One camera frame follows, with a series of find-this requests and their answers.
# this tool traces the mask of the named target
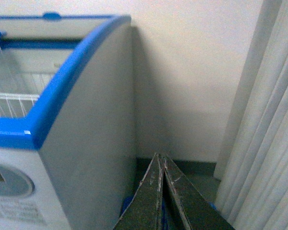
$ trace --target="white wall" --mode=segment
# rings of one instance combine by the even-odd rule
[[[1,0],[0,14],[131,14],[138,156],[216,161],[261,4]]]

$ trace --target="freezer control panel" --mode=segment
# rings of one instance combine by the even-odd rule
[[[30,178],[18,169],[0,164],[0,196],[28,196],[34,190]]]

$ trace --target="printed label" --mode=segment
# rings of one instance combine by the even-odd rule
[[[0,218],[46,225],[33,201],[0,198]]]

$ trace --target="white curtain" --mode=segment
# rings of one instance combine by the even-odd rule
[[[288,0],[266,47],[216,207],[237,230],[288,230]]]

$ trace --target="wire basket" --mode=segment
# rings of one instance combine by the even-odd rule
[[[24,117],[54,73],[14,73],[0,47],[0,117]]]

